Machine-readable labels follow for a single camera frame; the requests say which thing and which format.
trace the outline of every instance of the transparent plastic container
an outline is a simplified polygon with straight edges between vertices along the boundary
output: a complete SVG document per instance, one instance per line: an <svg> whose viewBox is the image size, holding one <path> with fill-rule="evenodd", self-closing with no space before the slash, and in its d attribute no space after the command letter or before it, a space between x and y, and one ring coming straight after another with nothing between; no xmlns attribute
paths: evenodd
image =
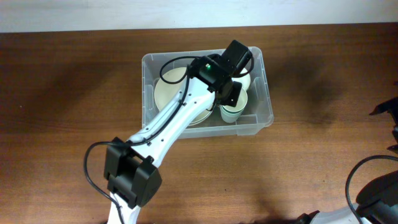
<svg viewBox="0 0 398 224"><path fill-rule="evenodd" d="M226 123L221 119L220 108L216 107L204 122L188 127L179 137L201 138L225 135L253 135L262 128L268 127L274 121L271 99L268 91L266 71L261 50L258 47L249 47L253 53L254 68L250 73L251 84L248 93L248 103L243 114L235 123ZM201 50L194 52L172 52L147 54L142 58L142 127L145 127L159 113L154 99L154 90L159 81L159 70L170 59L194 55L222 54L221 50ZM163 73L178 67L186 67L193 59L186 58L170 63Z"/></svg>

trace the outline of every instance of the wood grain surface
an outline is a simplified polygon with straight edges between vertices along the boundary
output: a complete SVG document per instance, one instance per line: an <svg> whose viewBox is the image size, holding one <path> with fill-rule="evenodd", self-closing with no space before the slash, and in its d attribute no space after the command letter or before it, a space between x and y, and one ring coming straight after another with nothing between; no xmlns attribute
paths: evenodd
<svg viewBox="0 0 398 224"><path fill-rule="evenodd" d="M85 180L83 155L141 127L141 58L233 39L262 50L274 124L178 140L139 223L280 223L346 206L351 168L392 154L393 120L368 114L398 93L398 24L1 34L0 223L104 222L110 202ZM104 155L89 160L102 188ZM360 168L352 198L397 167Z"/></svg>

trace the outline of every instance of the black cable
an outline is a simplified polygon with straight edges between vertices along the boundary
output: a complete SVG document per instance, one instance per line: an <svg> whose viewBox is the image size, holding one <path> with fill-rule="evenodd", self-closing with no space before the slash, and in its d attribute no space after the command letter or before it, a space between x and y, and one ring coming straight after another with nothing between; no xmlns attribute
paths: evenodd
<svg viewBox="0 0 398 224"><path fill-rule="evenodd" d="M200 57L199 56L182 56L182 57L177 57L177 58L173 58L172 60L169 60L162 66L162 68L160 68L160 72L159 72L160 79L162 79L163 82L166 82L167 84L177 84L177 83L180 83L182 80L184 80L184 78L187 76L186 72L180 80L178 80L176 82L170 82L170 81L167 81L166 79L164 79L162 71L163 71L163 68L165 68L168 64L170 64L176 60L185 59L185 58L195 58L196 59L196 58L200 58Z"/></svg>
<svg viewBox="0 0 398 224"><path fill-rule="evenodd" d="M182 98L180 100L180 103L178 104L178 106L174 110L174 112L170 115L168 120L162 125L162 127L160 127L159 130L157 130L155 132L155 134L152 134L148 139L145 139L144 141L138 142L138 143L131 143L131 146L138 146L138 145L145 144L145 143L149 142L150 140L152 140L156 136L158 136L166 128L166 126L171 122L171 120L173 120L174 116L178 113L178 111L180 110L181 106L183 106L185 104L184 100L185 100L185 97L187 96L187 93L188 93L188 87L189 87L189 78L187 78L187 83L185 84L185 90L184 90L184 93L183 93Z"/></svg>
<svg viewBox="0 0 398 224"><path fill-rule="evenodd" d="M359 221L359 224L363 224L361 217L358 215L358 213L356 212L353 203L351 202L351 199L349 197L349 183L351 182L351 179L354 176L354 173L358 170L358 168L363 165L364 163L374 160L374 159L389 159L392 161L397 161L398 162L398 157L394 157L394 156L385 156L385 155L376 155L376 156L369 156L363 160L361 160L359 163L357 163L354 168L351 170L351 172L349 173L348 177L347 177L347 181L346 181L346 200L349 206L349 209L352 211L352 213L355 215L355 218Z"/></svg>
<svg viewBox="0 0 398 224"><path fill-rule="evenodd" d="M126 146L126 143L120 143L120 142L109 142L109 141L101 141L101 142L96 142L94 144L92 144L86 151L85 154L85 158L83 160L83 170L85 171L85 175L86 175L86 179L88 181L88 183L94 187L95 190L97 190L101 195L105 196L107 199L109 199L111 202L113 202L116 206L116 209L118 210L118 215L119 215L119 219L120 222L122 224L124 224L124 220L123 220L123 215L122 215L122 211L121 211L121 206L120 204L113 198L111 198L111 196L109 196L107 193L105 193L103 190L101 190L96 184L94 184L94 182L92 181L92 179L90 178L90 176L88 175L88 170L87 170L87 158L88 155L90 154L91 150L94 149L96 146Z"/></svg>
<svg viewBox="0 0 398 224"><path fill-rule="evenodd" d="M214 98L213 105L211 106L211 110L208 110L208 109L206 109L206 110L207 111L213 111L214 108L216 108L216 105L217 105L217 98Z"/></svg>
<svg viewBox="0 0 398 224"><path fill-rule="evenodd" d="M241 74L239 74L239 75L236 75L236 76L233 77L233 78L241 78L241 77L243 77L243 76L245 76L245 75L251 73L251 71L253 71L253 68L254 68L254 58L253 58L253 56L251 56L250 61L251 61L251 64L250 64L250 68L249 68L248 72L241 73Z"/></svg>

